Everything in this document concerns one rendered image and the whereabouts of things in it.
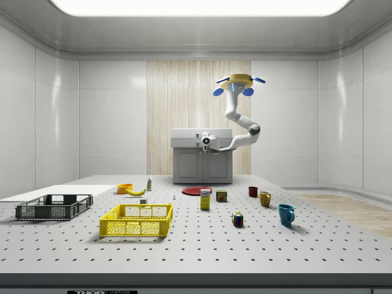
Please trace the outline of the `white drawer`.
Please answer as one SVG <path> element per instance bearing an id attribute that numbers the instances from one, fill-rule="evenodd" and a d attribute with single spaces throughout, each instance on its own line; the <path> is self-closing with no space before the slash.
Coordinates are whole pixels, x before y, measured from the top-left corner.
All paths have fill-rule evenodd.
<path id="1" fill-rule="evenodd" d="M 230 145 L 232 138 L 220 138 L 220 147 L 225 148 Z M 171 138 L 171 147 L 173 148 L 201 148 L 201 138 Z"/>

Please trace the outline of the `white cabinet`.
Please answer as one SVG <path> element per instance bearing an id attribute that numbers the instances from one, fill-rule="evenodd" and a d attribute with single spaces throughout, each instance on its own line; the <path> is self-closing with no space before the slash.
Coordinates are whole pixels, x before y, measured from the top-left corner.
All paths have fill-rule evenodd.
<path id="1" fill-rule="evenodd" d="M 217 138 L 232 138 L 229 128 L 174 128 L 172 138 L 202 138 L 209 133 Z M 216 184 L 232 182 L 232 152 L 208 148 L 173 148 L 173 182 Z"/>

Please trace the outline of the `red plate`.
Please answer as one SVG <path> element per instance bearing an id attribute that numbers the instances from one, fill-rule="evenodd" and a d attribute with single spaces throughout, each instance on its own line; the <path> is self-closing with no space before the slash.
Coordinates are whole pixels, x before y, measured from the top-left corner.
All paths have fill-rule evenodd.
<path id="1" fill-rule="evenodd" d="M 207 196 L 212 192 L 212 188 L 206 186 L 193 186 L 193 187 L 185 187 L 182 190 L 182 193 L 185 195 L 191 196 Z"/>

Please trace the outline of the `yellow white box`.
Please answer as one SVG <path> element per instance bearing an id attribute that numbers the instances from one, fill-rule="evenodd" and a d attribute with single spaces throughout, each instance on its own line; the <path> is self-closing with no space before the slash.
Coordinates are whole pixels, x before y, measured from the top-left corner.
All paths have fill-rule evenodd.
<path id="1" fill-rule="evenodd" d="M 209 210 L 211 189 L 201 189 L 200 190 L 200 209 Z"/>

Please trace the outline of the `drone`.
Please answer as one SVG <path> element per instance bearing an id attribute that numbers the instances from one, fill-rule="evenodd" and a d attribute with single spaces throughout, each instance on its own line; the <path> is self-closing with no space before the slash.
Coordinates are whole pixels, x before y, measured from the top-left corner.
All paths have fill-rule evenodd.
<path id="1" fill-rule="evenodd" d="M 220 84 L 220 86 L 213 91 L 213 95 L 219 96 L 224 92 L 224 90 L 228 91 L 228 88 L 232 83 L 241 83 L 245 84 L 242 94 L 245 96 L 252 96 L 254 93 L 254 90 L 251 88 L 253 81 L 265 83 L 265 80 L 245 73 L 226 76 L 225 78 L 216 81 L 216 83 Z"/>

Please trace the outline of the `yellow basket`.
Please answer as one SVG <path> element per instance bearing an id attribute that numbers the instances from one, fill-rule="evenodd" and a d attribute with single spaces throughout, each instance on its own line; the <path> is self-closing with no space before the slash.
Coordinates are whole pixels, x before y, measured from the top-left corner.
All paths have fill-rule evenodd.
<path id="1" fill-rule="evenodd" d="M 173 205 L 119 204 L 100 218 L 100 236 L 167 236 Z"/>

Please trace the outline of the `blue mug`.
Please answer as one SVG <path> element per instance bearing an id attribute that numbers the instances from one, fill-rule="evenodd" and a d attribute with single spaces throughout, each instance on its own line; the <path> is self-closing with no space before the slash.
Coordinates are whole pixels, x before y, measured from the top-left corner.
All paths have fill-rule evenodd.
<path id="1" fill-rule="evenodd" d="M 292 222 L 295 220 L 294 207 L 288 204 L 280 204 L 278 206 L 278 212 L 281 224 L 286 227 L 290 227 Z"/>

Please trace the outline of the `dark grey basket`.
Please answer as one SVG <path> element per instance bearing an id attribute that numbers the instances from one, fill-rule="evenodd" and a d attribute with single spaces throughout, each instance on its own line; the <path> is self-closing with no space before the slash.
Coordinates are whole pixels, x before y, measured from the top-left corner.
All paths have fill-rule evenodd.
<path id="1" fill-rule="evenodd" d="M 21 221 L 67 221 L 92 205 L 92 194 L 46 194 L 17 205 L 15 217 Z"/>

